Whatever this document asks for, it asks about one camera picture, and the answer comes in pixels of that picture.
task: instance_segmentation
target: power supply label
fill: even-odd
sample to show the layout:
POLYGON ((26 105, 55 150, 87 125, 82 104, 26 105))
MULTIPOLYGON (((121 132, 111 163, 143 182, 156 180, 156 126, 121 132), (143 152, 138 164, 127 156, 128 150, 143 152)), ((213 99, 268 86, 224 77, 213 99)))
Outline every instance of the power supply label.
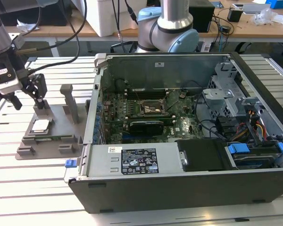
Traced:
POLYGON ((122 150, 122 174, 159 173, 155 148, 122 150))

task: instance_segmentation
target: motherboard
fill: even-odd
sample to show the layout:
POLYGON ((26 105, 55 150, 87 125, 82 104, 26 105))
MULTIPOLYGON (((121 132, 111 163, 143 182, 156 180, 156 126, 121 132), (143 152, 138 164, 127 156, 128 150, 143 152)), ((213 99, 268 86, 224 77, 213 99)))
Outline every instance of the motherboard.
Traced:
POLYGON ((203 138, 193 111, 194 99, 182 90, 105 93, 103 114, 107 144, 167 143, 203 138))

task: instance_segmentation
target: open computer chassis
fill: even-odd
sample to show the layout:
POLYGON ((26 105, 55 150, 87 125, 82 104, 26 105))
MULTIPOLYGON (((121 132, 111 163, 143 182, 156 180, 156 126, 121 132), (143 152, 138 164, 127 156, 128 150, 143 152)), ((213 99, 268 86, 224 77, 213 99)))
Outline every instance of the open computer chassis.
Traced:
POLYGON ((238 54, 99 54, 95 65, 79 174, 69 180, 87 212, 283 194, 283 108, 238 54))

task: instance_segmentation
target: white box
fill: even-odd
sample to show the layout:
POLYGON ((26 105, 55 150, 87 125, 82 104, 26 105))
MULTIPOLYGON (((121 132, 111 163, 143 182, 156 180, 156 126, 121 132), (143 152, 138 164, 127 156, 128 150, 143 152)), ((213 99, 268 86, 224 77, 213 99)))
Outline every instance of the white box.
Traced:
MULTIPOLYGON (((84 14, 84 1, 72 0, 75 6, 84 14)), ((139 11, 147 6, 147 0, 128 0, 129 6, 136 16, 139 11)), ((117 0, 114 0, 116 13, 118 12, 117 0)), ((131 19, 125 0, 120 0, 120 30, 137 29, 136 23, 131 19)), ((109 36, 117 32, 112 0, 87 0, 87 21, 95 32, 100 36, 109 36)))

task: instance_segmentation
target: screw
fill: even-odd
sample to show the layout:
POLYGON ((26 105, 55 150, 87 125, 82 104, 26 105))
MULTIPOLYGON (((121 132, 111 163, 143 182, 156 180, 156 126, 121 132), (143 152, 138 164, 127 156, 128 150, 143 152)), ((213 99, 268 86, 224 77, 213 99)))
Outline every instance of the screw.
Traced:
POLYGON ((181 164, 183 166, 186 166, 186 165, 188 165, 188 161, 186 159, 181 159, 181 164))

